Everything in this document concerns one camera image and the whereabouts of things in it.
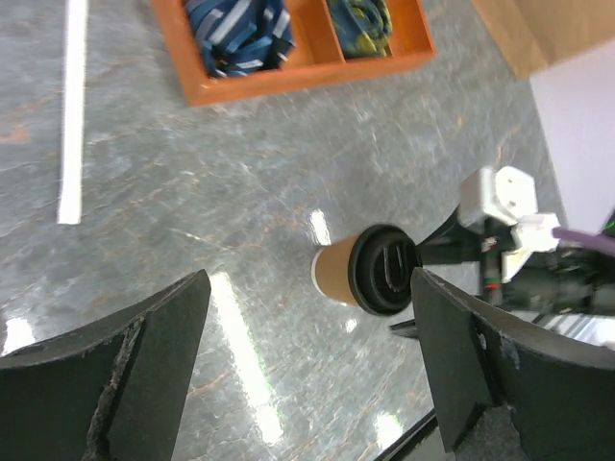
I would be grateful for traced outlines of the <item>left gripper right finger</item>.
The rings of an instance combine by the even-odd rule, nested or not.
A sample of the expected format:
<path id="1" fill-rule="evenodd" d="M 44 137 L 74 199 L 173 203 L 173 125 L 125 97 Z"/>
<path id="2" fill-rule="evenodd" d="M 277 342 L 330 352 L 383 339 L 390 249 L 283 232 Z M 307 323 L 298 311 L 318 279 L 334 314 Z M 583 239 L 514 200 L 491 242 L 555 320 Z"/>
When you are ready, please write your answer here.
<path id="1" fill-rule="evenodd" d="M 613 459 L 612 350 L 523 321 L 424 269 L 413 272 L 411 291 L 445 451 Z"/>

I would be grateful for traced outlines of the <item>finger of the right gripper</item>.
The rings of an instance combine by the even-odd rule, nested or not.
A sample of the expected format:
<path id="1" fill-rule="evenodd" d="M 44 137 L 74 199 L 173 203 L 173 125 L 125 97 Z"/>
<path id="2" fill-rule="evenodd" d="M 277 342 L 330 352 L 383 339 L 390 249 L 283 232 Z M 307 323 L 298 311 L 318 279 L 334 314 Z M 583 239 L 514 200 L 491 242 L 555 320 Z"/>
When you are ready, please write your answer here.
<path id="1" fill-rule="evenodd" d="M 408 339 L 416 338 L 416 322 L 414 320 L 408 320 L 392 325 L 389 327 L 389 330 L 392 334 L 399 337 Z"/>
<path id="2" fill-rule="evenodd" d="M 461 225 L 451 215 L 418 246 L 423 264 L 458 264 L 461 262 Z"/>

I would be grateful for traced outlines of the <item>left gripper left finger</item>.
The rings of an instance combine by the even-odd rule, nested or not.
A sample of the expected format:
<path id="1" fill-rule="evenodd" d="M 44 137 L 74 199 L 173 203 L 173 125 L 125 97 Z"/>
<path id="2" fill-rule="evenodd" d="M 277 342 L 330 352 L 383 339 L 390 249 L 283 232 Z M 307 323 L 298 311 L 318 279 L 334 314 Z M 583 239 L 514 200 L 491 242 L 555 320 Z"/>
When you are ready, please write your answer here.
<path id="1" fill-rule="evenodd" d="M 2 459 L 171 459 L 209 297 L 193 272 L 2 357 Z"/>

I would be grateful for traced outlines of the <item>black cup lid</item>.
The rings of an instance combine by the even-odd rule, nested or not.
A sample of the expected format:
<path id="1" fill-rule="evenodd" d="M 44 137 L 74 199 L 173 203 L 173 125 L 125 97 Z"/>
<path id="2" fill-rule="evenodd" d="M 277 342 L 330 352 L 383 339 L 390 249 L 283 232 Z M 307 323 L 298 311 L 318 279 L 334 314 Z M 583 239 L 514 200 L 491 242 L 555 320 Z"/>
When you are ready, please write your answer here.
<path id="1" fill-rule="evenodd" d="M 350 252 L 348 280 L 357 305 L 382 317 L 411 303 L 410 279 L 423 265 L 414 241 L 400 228 L 377 224 L 362 232 Z"/>

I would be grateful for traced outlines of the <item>brown paper coffee cup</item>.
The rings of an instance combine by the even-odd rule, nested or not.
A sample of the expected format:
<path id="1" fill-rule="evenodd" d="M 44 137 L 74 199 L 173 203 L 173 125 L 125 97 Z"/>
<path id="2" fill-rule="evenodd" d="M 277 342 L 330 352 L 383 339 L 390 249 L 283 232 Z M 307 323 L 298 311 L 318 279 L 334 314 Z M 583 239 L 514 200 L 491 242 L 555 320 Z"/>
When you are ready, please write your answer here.
<path id="1" fill-rule="evenodd" d="M 348 237 L 317 252 L 311 264 L 311 279 L 325 297 L 347 305 L 358 306 L 350 285 L 351 253 L 358 236 Z"/>

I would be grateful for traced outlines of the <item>brown paper bag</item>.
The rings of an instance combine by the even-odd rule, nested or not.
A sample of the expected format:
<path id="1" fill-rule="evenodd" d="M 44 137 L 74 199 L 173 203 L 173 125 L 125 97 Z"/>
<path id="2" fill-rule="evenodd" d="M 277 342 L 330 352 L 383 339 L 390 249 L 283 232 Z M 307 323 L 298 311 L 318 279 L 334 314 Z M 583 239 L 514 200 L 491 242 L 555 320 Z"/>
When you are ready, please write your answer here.
<path id="1" fill-rule="evenodd" d="M 613 0 L 474 0 L 518 79 L 614 38 Z"/>

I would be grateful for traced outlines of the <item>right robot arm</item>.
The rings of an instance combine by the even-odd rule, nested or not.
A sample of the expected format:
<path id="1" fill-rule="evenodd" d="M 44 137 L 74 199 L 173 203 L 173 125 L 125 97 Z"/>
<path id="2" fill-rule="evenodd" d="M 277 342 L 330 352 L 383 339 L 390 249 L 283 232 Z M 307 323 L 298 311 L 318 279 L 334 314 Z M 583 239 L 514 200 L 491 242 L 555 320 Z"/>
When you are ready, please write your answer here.
<path id="1" fill-rule="evenodd" d="M 479 265 L 480 300 L 505 311 L 535 313 L 541 321 L 570 314 L 614 314 L 614 222 L 598 234 L 569 230 L 552 213 L 508 224 L 481 217 L 474 228 L 451 217 L 419 245 L 385 249 L 384 279 L 399 289 L 424 265 Z"/>

